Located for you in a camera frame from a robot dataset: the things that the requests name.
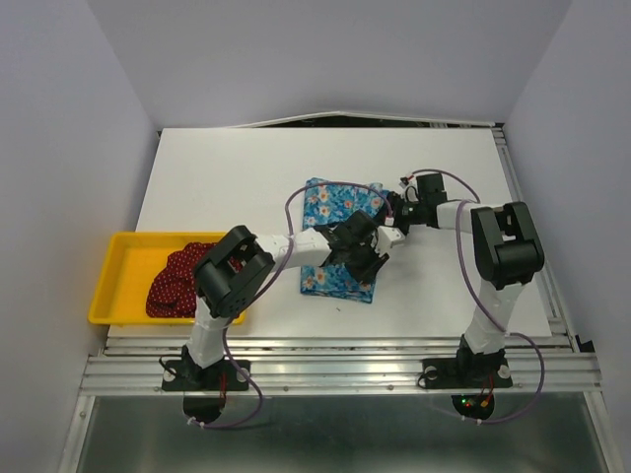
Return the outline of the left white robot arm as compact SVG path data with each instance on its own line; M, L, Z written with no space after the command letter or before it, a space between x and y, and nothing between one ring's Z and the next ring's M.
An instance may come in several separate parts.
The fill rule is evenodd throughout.
M295 235L257 236L245 226L231 229L193 269L194 323L180 356L163 363L163 390L246 390L250 364L228 360L227 330L273 278L296 267L342 266L356 282L370 284L389 251L404 240L392 218L379 224L363 211Z

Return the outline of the blue floral skirt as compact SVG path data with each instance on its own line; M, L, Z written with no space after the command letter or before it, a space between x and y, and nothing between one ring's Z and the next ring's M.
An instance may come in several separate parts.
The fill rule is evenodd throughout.
M323 179L312 177L306 185L302 229L321 225L331 226L346 221L361 210L376 217L386 205L375 192L363 187L322 185ZM364 304L373 301L374 283L358 283L343 265L303 266L300 273L300 292L305 296L321 296L350 300Z

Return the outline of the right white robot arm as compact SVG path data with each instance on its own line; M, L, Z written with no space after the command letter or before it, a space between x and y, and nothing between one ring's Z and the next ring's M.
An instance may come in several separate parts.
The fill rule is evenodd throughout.
M418 383L425 389L510 387L505 338L522 291L545 256L526 203L484 205L450 200L443 171L418 171L402 179L405 192L389 192L394 226L404 234L415 225L456 232L460 274L475 309L456 354L424 359Z

